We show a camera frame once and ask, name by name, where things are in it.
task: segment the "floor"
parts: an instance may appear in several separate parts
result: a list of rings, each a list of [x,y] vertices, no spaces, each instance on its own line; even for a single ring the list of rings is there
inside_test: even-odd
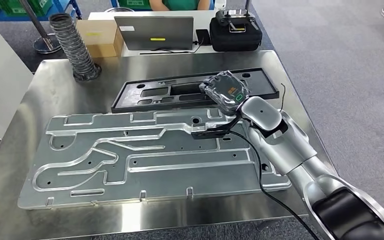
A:
[[[111,7],[108,0],[78,3],[84,16]],[[227,1],[229,9],[244,4]],[[384,0],[254,0],[252,5],[273,42],[265,35],[265,47],[278,52],[339,175],[384,206],[384,18],[379,14]],[[32,71],[45,58],[64,57],[34,52],[38,34],[30,22],[0,22],[0,33]],[[310,239],[291,218],[263,231],[256,229],[258,223],[92,239]]]

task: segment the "green shirt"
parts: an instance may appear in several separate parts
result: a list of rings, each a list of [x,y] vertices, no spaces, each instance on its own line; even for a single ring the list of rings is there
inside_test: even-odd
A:
[[[172,11],[196,10],[200,0],[164,0],[164,5]]]

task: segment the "flexible hose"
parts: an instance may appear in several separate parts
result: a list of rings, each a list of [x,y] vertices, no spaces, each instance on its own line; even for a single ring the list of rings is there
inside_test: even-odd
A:
[[[67,13],[53,14],[49,17],[49,23],[62,50],[73,66],[74,78],[81,82],[97,78],[101,73],[101,68],[92,61],[72,17]]]

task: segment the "black cable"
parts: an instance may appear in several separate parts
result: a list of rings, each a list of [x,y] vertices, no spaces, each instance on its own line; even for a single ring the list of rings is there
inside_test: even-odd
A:
[[[160,48],[157,48],[157,49],[154,49],[154,50],[151,50],[151,51],[166,51],[166,52],[169,52],[171,54],[194,54],[198,51],[198,49],[200,49],[201,45],[203,44],[204,42],[204,39],[202,39],[201,43],[199,43],[198,41],[193,41],[192,43],[193,44],[198,44],[198,47],[195,49],[195,51],[172,51],[172,50],[169,50],[169,49],[166,49],[166,48],[163,48],[163,47],[160,47]]]
[[[280,85],[283,86],[282,106],[280,107],[280,111],[282,112],[282,110],[284,109],[284,100],[285,100],[286,87],[285,87],[285,85],[283,83],[281,83]]]
[[[233,134],[233,135],[236,135],[236,136],[240,137],[241,139],[245,140],[245,142],[247,142],[252,147],[252,149],[254,149],[254,152],[257,155],[258,165],[259,165],[259,167],[258,167],[258,169],[259,169],[258,183],[259,183],[259,188],[261,189],[261,192],[263,194],[265,194],[267,197],[271,198],[276,203],[278,203],[284,209],[286,209],[290,214],[292,214],[296,218],[296,220],[298,220],[298,222],[308,231],[308,233],[312,236],[312,238],[314,240],[320,240],[316,236],[316,234],[313,232],[313,230],[311,230],[311,228],[307,225],[307,223],[304,222],[290,207],[288,207],[286,204],[281,202],[279,199],[277,199],[276,197],[274,197],[271,194],[269,194],[268,192],[266,192],[266,190],[264,190],[263,185],[261,184],[261,175],[262,175],[261,158],[260,158],[260,155],[259,155],[256,147],[246,137],[244,137],[242,134],[237,133],[235,131],[231,131],[231,130],[229,130],[229,133]]]

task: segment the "robotic arm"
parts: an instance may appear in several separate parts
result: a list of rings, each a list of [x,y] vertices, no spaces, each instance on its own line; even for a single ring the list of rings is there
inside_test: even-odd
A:
[[[229,71],[204,80],[200,88],[224,114],[236,118],[217,128],[193,132],[195,139],[222,138],[241,118],[249,121],[249,139],[290,179],[324,239],[384,240],[384,208],[332,174],[286,112],[261,97],[249,97],[247,87]]]

